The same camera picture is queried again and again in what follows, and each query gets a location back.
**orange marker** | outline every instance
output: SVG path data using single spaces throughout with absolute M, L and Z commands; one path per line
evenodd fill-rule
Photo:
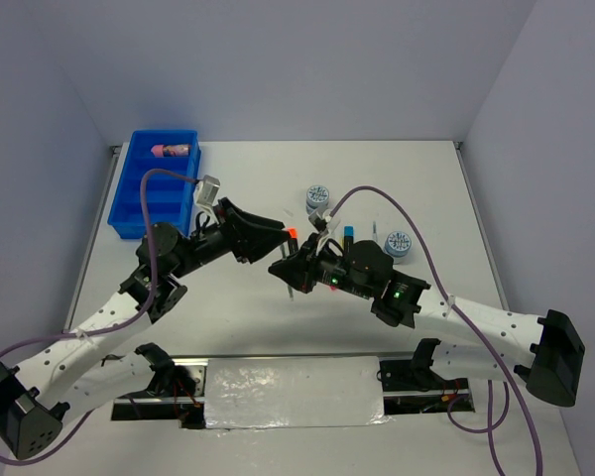
M 299 249 L 298 231 L 294 228 L 289 228 L 289 234 L 291 235 L 291 238 L 289 238 L 289 254 L 292 255 L 293 253 L 297 253 Z

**white tabletop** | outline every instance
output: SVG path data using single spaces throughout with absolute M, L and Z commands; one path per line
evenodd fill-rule
M 333 200 L 357 184 L 381 187 L 417 221 L 448 288 L 500 306 L 451 143 L 253 142 L 201 147 L 201 174 L 220 178 L 220 195 L 246 211 L 284 220 L 302 237 L 310 231 L 304 211 L 309 185 L 328 186 Z M 136 266 L 137 243 L 120 240 L 105 223 L 126 150 L 127 146 L 106 201 L 73 323 L 97 310 Z M 366 193 L 352 198 L 340 213 L 341 226 L 355 226 L 356 240 L 370 238 L 373 219 L 380 240 L 392 229 L 409 230 L 388 203 Z M 309 296 L 296 294 L 290 302 L 286 286 L 267 273 L 267 266 L 279 257 L 277 253 L 254 266 L 224 257 L 184 278 L 189 286 L 186 298 L 125 347 L 154 341 L 172 354 L 201 356 L 414 350 L 418 336 L 403 327 L 386 326 L 369 312 L 369 303 L 357 297 L 320 287 Z M 401 270 L 429 279 L 417 243 Z M 471 383 L 478 412 L 457 418 L 484 426 L 484 385 Z M 501 392 L 495 399 L 498 414 Z M 579 475 L 559 410 L 528 401 L 542 443 L 544 474 Z M 440 414 L 396 416 L 365 427 L 226 432 L 183 430 L 173 421 L 112 422 L 110 411 L 111 405 L 96 411 L 74 441 L 50 460 L 25 469 L 8 468 L 5 475 L 495 474 L 486 436 L 463 433 Z M 507 474 L 534 474 L 531 440 L 515 405 L 494 434 Z

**gray wall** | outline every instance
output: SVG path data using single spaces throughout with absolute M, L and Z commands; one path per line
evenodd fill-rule
M 595 475 L 595 0 L 538 0 L 465 140 L 510 305 L 566 311 L 587 354 L 565 411 Z
M 535 0 L 27 0 L 109 143 L 463 139 Z
M 63 325 L 108 157 L 23 4 L 0 0 L 0 349 Z

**pink eraser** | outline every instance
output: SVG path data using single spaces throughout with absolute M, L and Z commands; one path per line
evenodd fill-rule
M 163 144 L 158 144 L 153 146 L 150 151 L 155 155 L 155 157 L 162 157 L 163 156 Z

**perforated white arm segment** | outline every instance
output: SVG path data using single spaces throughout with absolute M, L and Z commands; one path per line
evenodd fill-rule
M 154 375 L 148 360 L 135 353 L 107 361 L 103 367 L 97 364 L 60 398 L 70 404 L 62 423 L 73 421 L 123 395 L 145 390 Z
M 441 340 L 449 341 L 450 338 L 458 337 L 474 345 L 482 345 L 478 336 L 451 308 L 453 303 L 474 321 L 498 353 L 508 359 L 508 364 L 532 366 L 535 355 L 531 351 L 531 346 L 539 343 L 543 331 L 542 325 L 537 323 L 539 316 L 535 314 L 508 312 L 462 297 L 452 297 L 450 302 L 446 302 L 440 293 L 432 288 L 423 292 L 418 300 L 421 311 L 415 315 L 415 328 L 423 333 L 435 335 Z M 479 354 L 481 358 L 485 356 L 485 352 L 489 354 L 487 349 L 482 349 Z M 493 358 L 491 360 L 489 358 L 483 358 L 483 361 L 486 362 L 485 365 L 489 363 L 492 369 L 496 369 L 491 363 Z M 476 360 L 473 354 L 468 359 L 472 364 Z
M 123 329 L 88 336 L 89 331 L 119 325 L 132 318 L 137 313 L 137 306 L 138 303 L 127 293 L 115 293 L 104 307 L 71 331 L 83 332 L 81 338 L 58 341 L 18 364 L 18 379 L 27 390 L 37 388 L 40 392 L 38 402 L 47 409 L 52 408 L 101 359 L 131 336 L 150 327 L 150 318 L 144 314 Z
M 516 361 L 505 353 L 500 354 L 507 367 L 514 369 Z M 487 348 L 469 345 L 455 345 L 441 342 L 434 349 L 429 370 L 444 380 L 481 379 L 506 381 L 505 374 Z M 516 379 L 524 385 L 522 379 Z

